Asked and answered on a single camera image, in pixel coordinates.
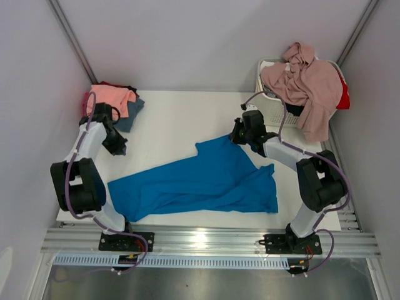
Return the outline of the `blue t shirt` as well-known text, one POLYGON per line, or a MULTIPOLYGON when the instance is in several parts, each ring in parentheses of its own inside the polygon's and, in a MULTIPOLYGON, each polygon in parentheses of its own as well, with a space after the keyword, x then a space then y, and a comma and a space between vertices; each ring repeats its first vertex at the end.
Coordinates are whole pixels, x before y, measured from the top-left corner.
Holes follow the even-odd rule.
POLYGON ((196 149, 196 156, 109 182, 115 210, 129 221, 202 210, 278 212, 274 165, 256 167, 227 136, 196 149))

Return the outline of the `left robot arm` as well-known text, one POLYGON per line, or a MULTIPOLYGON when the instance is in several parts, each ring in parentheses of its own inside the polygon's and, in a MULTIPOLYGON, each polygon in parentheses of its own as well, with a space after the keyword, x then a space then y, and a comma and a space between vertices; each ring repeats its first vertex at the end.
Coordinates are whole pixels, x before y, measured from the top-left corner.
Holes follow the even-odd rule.
POLYGON ((106 103, 96 104, 79 122, 79 134, 69 154, 51 165, 50 173, 59 207, 77 220, 94 221, 122 251, 131 249, 135 236, 128 231, 126 218, 118 213, 95 160, 105 148, 113 156, 126 154, 125 139, 115 128, 113 112, 106 103))

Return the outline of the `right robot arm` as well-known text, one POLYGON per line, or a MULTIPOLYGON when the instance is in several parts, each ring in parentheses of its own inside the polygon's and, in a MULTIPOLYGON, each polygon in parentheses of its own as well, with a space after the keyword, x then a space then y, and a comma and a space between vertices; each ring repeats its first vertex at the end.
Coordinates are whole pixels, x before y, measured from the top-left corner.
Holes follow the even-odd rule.
POLYGON ((235 119, 229 138, 234 144, 250 145, 253 152, 296 172, 302 205, 286 226, 283 246, 291 253, 300 252, 312 241, 328 207, 348 194, 334 153, 312 153, 284 142, 279 134, 266 131, 263 115, 256 108, 246 109, 235 119))

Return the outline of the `grey blue folded shirt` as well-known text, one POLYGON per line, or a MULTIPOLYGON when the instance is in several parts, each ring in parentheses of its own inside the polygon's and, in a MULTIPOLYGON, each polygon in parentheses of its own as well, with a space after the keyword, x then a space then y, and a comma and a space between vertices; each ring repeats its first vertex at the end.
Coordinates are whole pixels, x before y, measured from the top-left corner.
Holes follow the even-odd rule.
POLYGON ((140 98, 137 98, 135 102, 128 101, 127 108, 128 108, 128 117, 122 117, 114 127, 123 133, 129 133, 133 127, 134 121, 137 115, 141 112, 144 108, 145 101, 140 98))

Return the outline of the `white laundry basket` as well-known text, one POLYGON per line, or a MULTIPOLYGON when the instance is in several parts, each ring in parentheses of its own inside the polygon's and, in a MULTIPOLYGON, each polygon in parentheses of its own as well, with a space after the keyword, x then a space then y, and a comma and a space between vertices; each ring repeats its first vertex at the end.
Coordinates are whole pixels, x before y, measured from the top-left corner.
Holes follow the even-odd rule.
MULTIPOLYGON (((266 66, 272 66, 276 62, 283 62, 283 60, 280 58, 273 58, 273 57, 262 58, 259 60, 257 65, 257 75, 255 83, 256 93, 263 91, 263 82, 260 77, 262 69, 266 66)), ((335 70, 338 73, 338 76, 344 78, 343 73, 340 70, 339 66, 333 61, 329 61, 329 63, 335 68, 335 70)), ((284 116, 284 108, 278 98, 270 98, 267 97, 265 94, 261 94, 256 97, 254 103, 263 113, 266 125, 279 126, 281 124, 281 121, 283 120, 284 116)))

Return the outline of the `grey garment in basket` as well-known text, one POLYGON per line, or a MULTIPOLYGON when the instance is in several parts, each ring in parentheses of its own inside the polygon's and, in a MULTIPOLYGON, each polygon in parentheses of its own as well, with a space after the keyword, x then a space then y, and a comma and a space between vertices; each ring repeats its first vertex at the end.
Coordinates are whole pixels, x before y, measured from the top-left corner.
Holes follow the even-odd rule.
POLYGON ((269 97, 269 98, 278 98, 278 96, 276 95, 276 93, 273 91, 273 90, 271 90, 269 87, 267 87, 266 85, 262 85, 262 88, 263 88, 263 90, 264 90, 264 92, 265 92, 265 95, 267 96, 267 97, 269 97))

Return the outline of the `salmon pink folded shirt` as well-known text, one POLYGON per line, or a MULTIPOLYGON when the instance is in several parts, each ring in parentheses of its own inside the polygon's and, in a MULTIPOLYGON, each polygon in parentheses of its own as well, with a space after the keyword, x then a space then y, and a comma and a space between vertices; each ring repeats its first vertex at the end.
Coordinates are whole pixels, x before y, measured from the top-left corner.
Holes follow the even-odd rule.
POLYGON ((121 118, 129 117, 128 102, 136 102, 136 94, 125 87, 92 85, 91 92, 96 94, 96 104, 106 103, 116 108, 121 118))

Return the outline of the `black folded shirt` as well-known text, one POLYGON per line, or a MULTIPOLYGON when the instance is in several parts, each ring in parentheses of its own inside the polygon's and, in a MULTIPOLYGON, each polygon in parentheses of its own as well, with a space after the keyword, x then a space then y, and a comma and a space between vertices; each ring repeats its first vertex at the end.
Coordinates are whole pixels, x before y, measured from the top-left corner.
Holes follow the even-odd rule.
POLYGON ((136 95, 136 97, 139 97, 139 96, 138 96, 138 93, 137 93, 137 89, 136 89, 135 87, 132 87, 132 86, 124 86, 123 88, 126 88, 126 89, 132 91, 132 92, 136 95))

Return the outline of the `dusty pink shirt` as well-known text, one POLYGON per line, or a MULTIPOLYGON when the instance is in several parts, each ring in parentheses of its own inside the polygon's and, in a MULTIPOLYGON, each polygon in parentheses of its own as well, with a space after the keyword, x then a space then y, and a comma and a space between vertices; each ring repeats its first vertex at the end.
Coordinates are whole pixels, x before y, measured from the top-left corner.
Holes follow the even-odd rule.
POLYGON ((316 59, 312 46, 295 42, 275 62, 261 70, 261 81, 285 103, 302 106, 297 127, 309 143, 328 139, 329 120, 343 95, 336 68, 316 59))

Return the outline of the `red shirt in basket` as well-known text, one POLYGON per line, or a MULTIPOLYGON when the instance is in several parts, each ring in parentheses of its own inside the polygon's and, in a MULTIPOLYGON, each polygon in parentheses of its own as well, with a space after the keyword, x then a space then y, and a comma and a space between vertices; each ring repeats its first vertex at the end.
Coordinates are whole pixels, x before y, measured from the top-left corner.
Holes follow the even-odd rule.
POLYGON ((340 98, 338 105, 336 106, 336 109, 348 110, 351 107, 348 85, 346 84, 343 77, 340 76, 339 78, 340 78, 341 84, 342 84, 342 96, 340 98))

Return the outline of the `left corner metal profile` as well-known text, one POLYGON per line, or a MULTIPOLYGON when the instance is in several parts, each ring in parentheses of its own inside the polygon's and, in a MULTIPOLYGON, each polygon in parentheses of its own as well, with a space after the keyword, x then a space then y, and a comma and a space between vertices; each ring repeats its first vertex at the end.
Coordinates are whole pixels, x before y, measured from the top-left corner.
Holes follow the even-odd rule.
POLYGON ((51 9, 56 21, 59 23, 62 32, 64 33, 69 45, 72 48, 72 51, 76 55, 78 63, 83 68, 87 78, 91 82, 91 84, 97 84, 98 80, 96 75, 87 59, 87 56, 84 53, 84 50, 79 42, 73 27, 71 26, 64 9, 61 6, 61 3, 58 0, 47 0, 47 4, 51 9))

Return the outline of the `corner metal profile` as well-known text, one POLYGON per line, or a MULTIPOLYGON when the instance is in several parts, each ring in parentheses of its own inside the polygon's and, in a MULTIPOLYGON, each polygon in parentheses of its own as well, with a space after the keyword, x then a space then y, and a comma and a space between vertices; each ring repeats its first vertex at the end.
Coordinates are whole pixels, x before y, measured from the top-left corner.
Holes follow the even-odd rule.
POLYGON ((359 21, 356 24, 353 32, 351 33, 349 39, 347 40, 343 50, 341 51, 336 64, 341 68, 342 65, 346 62, 348 57, 350 56, 352 50, 354 49, 358 39, 361 37, 362 33, 366 29, 368 23, 375 15, 378 10, 379 5, 382 3, 381 0, 370 0, 368 4, 361 14, 359 21))
POLYGON ((76 55, 78 63, 83 68, 87 78, 91 82, 91 84, 97 84, 98 80, 96 75, 87 59, 87 56, 84 53, 84 50, 79 42, 73 27, 71 26, 64 9, 61 6, 61 3, 58 0, 47 0, 47 4, 51 9, 56 21, 59 23, 62 32, 64 33, 69 45, 72 48, 72 51, 76 55))

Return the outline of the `right corner metal profile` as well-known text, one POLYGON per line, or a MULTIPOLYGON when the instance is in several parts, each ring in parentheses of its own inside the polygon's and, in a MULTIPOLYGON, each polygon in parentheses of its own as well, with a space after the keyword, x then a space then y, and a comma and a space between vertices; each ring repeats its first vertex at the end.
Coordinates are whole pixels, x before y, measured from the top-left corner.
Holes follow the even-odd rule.
POLYGON ((351 33, 349 39, 347 40, 343 50, 341 51, 336 64, 341 68, 342 65, 346 62, 348 57, 350 56, 352 50, 354 49, 358 39, 361 37, 362 33, 366 29, 368 23, 375 15, 378 10, 379 5, 382 3, 381 0, 370 0, 368 4, 361 14, 359 21, 356 24, 353 32, 351 33))

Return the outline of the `aluminium mounting rail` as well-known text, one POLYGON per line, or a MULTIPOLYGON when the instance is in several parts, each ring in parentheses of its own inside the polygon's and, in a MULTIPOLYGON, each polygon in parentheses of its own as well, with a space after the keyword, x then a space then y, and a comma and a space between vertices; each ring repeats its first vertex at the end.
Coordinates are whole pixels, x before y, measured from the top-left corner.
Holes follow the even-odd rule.
MULTIPOLYGON (((132 225, 134 231, 155 234, 153 254, 173 256, 243 256, 264 255, 258 241, 265 229, 227 229, 189 226, 132 225)), ((334 232, 333 238, 319 235, 322 253, 332 249, 334 258, 380 258, 381 251, 372 233, 334 232)), ((66 223, 47 230, 41 253, 98 253, 101 230, 94 224, 66 223)))

